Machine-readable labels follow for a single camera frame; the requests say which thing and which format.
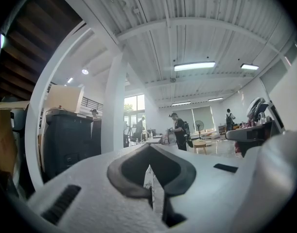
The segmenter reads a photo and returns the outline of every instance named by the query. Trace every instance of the backpack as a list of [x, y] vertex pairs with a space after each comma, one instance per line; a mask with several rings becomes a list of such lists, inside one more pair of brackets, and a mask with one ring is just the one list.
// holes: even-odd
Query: backpack
[[232, 118], [231, 118], [231, 113], [230, 113], [230, 115], [228, 116], [227, 114], [226, 114], [226, 124], [232, 124]]

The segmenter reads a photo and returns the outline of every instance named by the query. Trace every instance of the round stool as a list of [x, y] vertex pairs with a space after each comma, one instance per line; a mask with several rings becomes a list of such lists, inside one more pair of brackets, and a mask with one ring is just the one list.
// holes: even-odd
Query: round stool
[[207, 151], [206, 151], [207, 143], [206, 143], [206, 141], [197, 139], [197, 140], [193, 141], [192, 144], [193, 144], [193, 148], [194, 148], [195, 153], [196, 153], [196, 148], [203, 148], [203, 150], [205, 151], [205, 154], [207, 154]]

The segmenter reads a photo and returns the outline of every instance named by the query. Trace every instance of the black shirt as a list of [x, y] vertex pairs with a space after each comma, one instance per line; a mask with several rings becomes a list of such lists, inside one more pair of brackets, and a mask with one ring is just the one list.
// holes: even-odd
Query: black shirt
[[178, 141], [185, 141], [185, 137], [184, 137], [184, 121], [182, 119], [178, 119], [175, 123], [175, 129], [178, 129], [178, 128], [182, 128], [183, 130], [182, 131], [179, 131], [179, 132], [175, 132], [175, 136], [176, 136], [176, 139]]

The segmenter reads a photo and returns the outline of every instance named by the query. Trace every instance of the pedestal fan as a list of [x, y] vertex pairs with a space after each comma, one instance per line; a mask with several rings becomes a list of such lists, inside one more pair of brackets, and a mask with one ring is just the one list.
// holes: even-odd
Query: pedestal fan
[[199, 139], [200, 139], [200, 131], [203, 130], [204, 127], [205, 127], [204, 123], [200, 120], [195, 121], [195, 123], [193, 124], [193, 128], [195, 130], [198, 129]]

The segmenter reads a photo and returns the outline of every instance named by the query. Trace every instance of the person in black clothing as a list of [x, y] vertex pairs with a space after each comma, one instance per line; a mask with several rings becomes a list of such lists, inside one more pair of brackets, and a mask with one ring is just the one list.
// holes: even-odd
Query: person in black clothing
[[178, 149], [187, 151], [186, 138], [184, 136], [184, 121], [178, 118], [177, 113], [172, 113], [171, 118], [175, 121], [175, 129], [172, 129], [171, 132], [175, 133]]

